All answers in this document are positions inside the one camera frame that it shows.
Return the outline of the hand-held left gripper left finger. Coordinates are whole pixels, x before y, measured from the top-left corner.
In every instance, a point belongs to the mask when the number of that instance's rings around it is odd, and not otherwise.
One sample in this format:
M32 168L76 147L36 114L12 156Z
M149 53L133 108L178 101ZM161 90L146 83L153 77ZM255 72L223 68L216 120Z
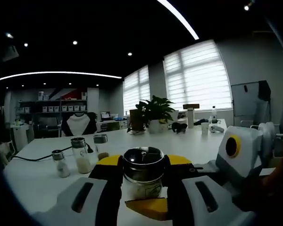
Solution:
M122 157L97 163L89 177L64 189L56 204L33 218L41 226L115 226L122 196Z

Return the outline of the person's right hand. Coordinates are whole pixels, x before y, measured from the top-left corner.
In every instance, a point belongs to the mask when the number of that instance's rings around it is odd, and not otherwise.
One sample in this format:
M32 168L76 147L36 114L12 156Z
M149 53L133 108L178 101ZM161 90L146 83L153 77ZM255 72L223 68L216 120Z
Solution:
M264 168L259 176L264 197L270 202L283 202L283 165Z

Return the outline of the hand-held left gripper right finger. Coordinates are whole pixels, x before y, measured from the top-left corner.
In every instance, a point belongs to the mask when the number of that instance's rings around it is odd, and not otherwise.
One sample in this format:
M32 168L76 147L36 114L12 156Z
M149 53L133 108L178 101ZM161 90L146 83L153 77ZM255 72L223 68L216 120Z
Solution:
M231 193L191 163L174 164L165 155L163 185L167 187L168 216L174 226L251 226L256 215L241 210Z

